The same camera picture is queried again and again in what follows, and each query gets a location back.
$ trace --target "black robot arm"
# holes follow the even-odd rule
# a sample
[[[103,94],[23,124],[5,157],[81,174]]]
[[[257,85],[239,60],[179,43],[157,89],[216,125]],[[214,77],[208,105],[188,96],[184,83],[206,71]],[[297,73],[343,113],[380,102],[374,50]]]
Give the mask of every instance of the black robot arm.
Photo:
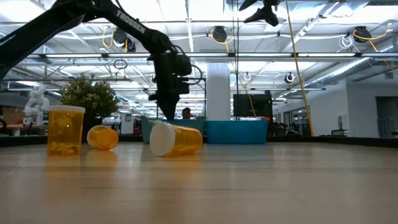
[[[166,118],[173,119],[179,94],[189,93],[188,83],[179,77],[191,74],[190,59],[178,54],[167,35],[144,26],[111,0],[57,0],[51,9],[0,39],[0,81],[56,34],[98,18],[135,37],[151,54],[148,60],[154,61],[157,91],[150,100],[157,100]]]

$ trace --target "white column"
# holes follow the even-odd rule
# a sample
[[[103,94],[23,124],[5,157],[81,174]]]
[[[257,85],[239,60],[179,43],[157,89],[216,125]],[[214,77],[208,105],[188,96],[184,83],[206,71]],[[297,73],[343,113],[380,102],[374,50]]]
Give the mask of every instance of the white column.
[[[207,64],[208,121],[229,121],[231,117],[231,95],[229,90],[229,68],[227,63]]]

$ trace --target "white robot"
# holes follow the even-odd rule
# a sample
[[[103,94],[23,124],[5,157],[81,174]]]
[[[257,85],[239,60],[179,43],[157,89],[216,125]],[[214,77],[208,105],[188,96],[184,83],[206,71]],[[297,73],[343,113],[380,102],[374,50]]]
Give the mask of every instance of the white robot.
[[[35,115],[35,125],[43,124],[43,111],[49,110],[49,99],[44,97],[44,86],[35,86],[29,93],[29,101],[25,105],[25,116],[29,117]]]

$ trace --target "person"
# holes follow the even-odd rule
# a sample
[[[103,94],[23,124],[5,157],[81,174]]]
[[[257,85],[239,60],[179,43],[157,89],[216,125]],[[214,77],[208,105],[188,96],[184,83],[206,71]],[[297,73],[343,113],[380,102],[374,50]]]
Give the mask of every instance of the person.
[[[182,110],[182,119],[191,119],[191,109],[190,108],[184,108],[184,110]]]

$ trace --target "table surface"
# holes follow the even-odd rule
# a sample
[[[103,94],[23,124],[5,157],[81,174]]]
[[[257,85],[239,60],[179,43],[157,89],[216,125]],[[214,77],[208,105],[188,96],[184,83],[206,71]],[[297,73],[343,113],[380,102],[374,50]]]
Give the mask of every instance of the table surface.
[[[0,223],[398,223],[398,151],[338,144],[0,149]]]

